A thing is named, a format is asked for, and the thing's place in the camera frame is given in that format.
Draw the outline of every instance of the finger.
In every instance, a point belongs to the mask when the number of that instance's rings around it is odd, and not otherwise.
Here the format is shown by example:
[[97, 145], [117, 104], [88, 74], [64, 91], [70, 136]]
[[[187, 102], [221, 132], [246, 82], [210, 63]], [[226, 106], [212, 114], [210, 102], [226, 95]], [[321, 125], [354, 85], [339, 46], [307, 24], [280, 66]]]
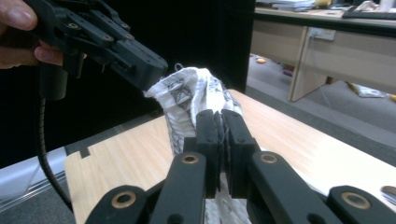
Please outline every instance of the finger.
[[52, 63], [56, 65], [62, 65], [64, 55], [58, 49], [47, 49], [43, 46], [39, 46], [35, 49], [35, 57], [43, 63]]
[[32, 30], [37, 25], [37, 15], [22, 0], [1, 0], [0, 22], [17, 29]]
[[31, 49], [11, 49], [0, 47], [0, 68], [9, 68], [13, 66], [37, 65], [38, 60]]

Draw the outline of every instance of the light wood surface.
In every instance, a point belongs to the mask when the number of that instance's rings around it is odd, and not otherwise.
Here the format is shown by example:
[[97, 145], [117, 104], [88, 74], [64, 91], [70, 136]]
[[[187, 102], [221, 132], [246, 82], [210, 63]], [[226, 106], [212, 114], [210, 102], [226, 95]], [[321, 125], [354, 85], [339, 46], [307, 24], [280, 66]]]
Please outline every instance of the light wood surface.
[[276, 10], [271, 7], [256, 7], [255, 13], [274, 15], [282, 17], [290, 17], [296, 19], [316, 19], [323, 21], [341, 21], [350, 25], [377, 25], [381, 27], [396, 28], [396, 21], [388, 20], [367, 20], [367, 19], [343, 19], [342, 10], [330, 10], [330, 9], [314, 9], [306, 12], [293, 12], [293, 11], [282, 11]]
[[[259, 145], [283, 156], [312, 188], [328, 193], [334, 186], [366, 190], [396, 212], [381, 195], [383, 186], [396, 187], [396, 168], [300, 121], [286, 116], [237, 91], [230, 91], [242, 105], [243, 118]], [[77, 223], [109, 190], [124, 184], [143, 189], [166, 177], [172, 160], [164, 117], [67, 157], [65, 171]]]

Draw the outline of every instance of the black cable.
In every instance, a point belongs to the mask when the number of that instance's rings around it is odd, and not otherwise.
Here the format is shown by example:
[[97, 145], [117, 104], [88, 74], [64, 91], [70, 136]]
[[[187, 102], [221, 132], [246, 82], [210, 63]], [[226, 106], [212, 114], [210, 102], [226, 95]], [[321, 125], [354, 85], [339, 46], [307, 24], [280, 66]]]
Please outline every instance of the black cable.
[[45, 135], [44, 135], [44, 114], [45, 114], [45, 107], [46, 107], [46, 99], [41, 98], [40, 100], [40, 107], [38, 111], [38, 134], [37, 134], [37, 157], [40, 163], [41, 169], [43, 170], [44, 174], [46, 175], [47, 179], [55, 189], [55, 191], [59, 194], [61, 199], [64, 201], [66, 206], [70, 209], [73, 213], [73, 206], [66, 195], [64, 190], [62, 189], [61, 185], [57, 181], [55, 175], [53, 174], [52, 170], [50, 169], [50, 165], [47, 159], [47, 150], [46, 150], [46, 142], [45, 142]]

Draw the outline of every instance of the desk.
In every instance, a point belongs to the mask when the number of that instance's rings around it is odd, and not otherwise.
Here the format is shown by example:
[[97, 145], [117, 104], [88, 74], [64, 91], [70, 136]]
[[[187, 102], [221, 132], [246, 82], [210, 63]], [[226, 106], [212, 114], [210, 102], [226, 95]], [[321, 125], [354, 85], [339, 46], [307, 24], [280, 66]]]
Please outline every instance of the desk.
[[[255, 15], [251, 52], [295, 66], [290, 100], [323, 85], [326, 77], [396, 92], [396, 21], [344, 20], [335, 10], [257, 7]], [[335, 39], [311, 39], [309, 27], [337, 30]]]
[[[396, 168], [321, 133], [237, 91], [244, 120], [261, 147], [283, 156], [315, 189], [351, 185], [379, 198], [382, 186], [396, 186]], [[66, 158], [65, 172], [77, 223], [84, 223], [104, 194], [120, 185], [143, 189], [166, 177], [172, 155], [164, 117]]]

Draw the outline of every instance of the black backdrop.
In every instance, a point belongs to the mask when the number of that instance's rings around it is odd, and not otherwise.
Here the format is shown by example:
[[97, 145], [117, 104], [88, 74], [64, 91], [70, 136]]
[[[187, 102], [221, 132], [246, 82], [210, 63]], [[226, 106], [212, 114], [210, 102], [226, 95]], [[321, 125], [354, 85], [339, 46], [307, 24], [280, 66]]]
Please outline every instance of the black backdrop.
[[[208, 68], [227, 88], [245, 90], [254, 0], [107, 0], [136, 40], [168, 62]], [[86, 59], [66, 97], [47, 102], [47, 149], [89, 137], [160, 109], [109, 69]], [[0, 70], [0, 168], [35, 155], [36, 68]]]

